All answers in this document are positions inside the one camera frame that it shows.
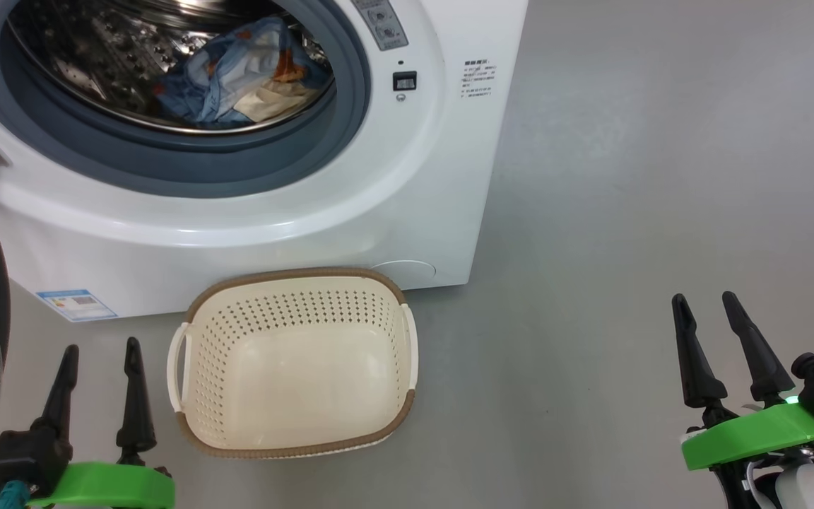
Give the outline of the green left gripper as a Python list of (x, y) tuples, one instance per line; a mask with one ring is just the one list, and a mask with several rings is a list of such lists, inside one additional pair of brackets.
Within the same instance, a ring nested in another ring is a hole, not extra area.
[[(71, 396), (78, 379), (79, 357), (80, 349), (76, 344), (65, 348), (42, 415), (33, 420), (32, 431), (48, 429), (54, 432), (58, 441), (70, 442)], [(116, 437), (116, 445), (122, 449), (122, 454), (117, 464), (68, 464), (51, 495), (33, 496), (27, 506), (175, 508), (177, 487), (174, 479), (143, 466), (145, 461), (140, 457), (158, 442), (143, 356), (135, 337), (129, 337), (126, 342), (124, 373), (127, 377), (124, 413), (122, 427)]]

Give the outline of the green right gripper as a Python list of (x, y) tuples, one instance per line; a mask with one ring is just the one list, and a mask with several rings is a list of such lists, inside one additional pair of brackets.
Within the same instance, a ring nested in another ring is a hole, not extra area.
[(748, 364), (750, 395), (755, 402), (775, 406), (733, 418), (733, 412), (721, 403), (728, 392), (714, 377), (705, 358), (687, 298), (682, 293), (673, 296), (671, 306), (684, 404), (703, 409), (704, 428), (681, 439), (681, 453), (690, 471), (814, 441), (814, 415), (802, 403), (785, 402), (781, 396), (782, 392), (795, 389), (795, 383), (765, 336), (734, 292), (723, 292), (721, 301)]

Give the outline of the blue garment with orange print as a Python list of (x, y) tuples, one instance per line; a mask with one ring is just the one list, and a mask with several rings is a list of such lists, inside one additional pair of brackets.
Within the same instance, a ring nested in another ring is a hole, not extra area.
[(223, 33), (171, 68), (154, 88), (163, 110), (207, 128), (248, 124), (233, 107), (247, 87), (251, 38), (252, 32), (243, 27)]

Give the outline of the blue garment with cream lining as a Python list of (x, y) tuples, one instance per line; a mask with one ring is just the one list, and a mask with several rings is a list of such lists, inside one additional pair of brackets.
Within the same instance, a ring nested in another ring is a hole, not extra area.
[(240, 76), (233, 80), (236, 113), (259, 124), (307, 109), (331, 85), (329, 56), (300, 23), (259, 19), (238, 33), (245, 42)]

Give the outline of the white front-load washing machine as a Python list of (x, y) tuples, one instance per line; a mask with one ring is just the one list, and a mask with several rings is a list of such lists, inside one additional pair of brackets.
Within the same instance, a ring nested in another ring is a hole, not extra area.
[[(288, 186), (187, 199), (111, 186), (32, 156), (0, 127), (0, 243), (26, 292), (85, 289), (120, 317), (185, 310), (218, 281), (413, 259), (466, 283), (529, 0), (390, 0), (409, 45), (364, 43), (364, 122), (325, 167)], [(465, 61), (497, 65), (491, 96), (461, 99)], [(393, 73), (418, 87), (393, 91)]]

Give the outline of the stainless steel washing machine drum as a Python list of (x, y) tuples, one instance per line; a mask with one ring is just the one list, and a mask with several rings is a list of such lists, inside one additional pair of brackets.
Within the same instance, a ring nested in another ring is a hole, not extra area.
[(238, 127), (207, 128), (163, 110), (154, 93), (159, 78), (210, 39), (272, 16), (306, 29), (274, 0), (18, 0), (7, 23), (27, 58), (89, 106), (144, 128), (219, 135), (287, 122), (334, 86), (335, 78), (287, 118)]

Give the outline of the blue energy label sticker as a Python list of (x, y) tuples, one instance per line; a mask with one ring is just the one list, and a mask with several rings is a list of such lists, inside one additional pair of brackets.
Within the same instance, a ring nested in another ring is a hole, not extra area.
[(109, 306), (85, 289), (38, 292), (35, 295), (68, 322), (106, 321), (119, 318)]

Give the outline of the cream perforated laundry basket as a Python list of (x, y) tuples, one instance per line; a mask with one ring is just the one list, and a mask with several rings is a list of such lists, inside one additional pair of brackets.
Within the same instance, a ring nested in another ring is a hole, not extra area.
[(183, 436), (234, 460), (330, 455), (403, 424), (419, 341), (403, 290), (377, 271), (252, 274), (198, 296), (167, 354)]

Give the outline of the round white filter cover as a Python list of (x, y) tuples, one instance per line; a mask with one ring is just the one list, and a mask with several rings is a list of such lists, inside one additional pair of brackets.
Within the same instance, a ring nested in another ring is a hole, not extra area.
[(436, 268), (432, 264), (413, 259), (401, 259), (372, 265), (375, 273), (384, 275), (401, 290), (433, 288)]

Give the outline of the printed text label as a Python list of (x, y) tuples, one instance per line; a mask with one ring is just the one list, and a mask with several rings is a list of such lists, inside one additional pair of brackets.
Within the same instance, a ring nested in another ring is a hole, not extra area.
[(459, 81), (461, 99), (491, 96), (495, 89), (497, 65), (488, 59), (465, 61)]

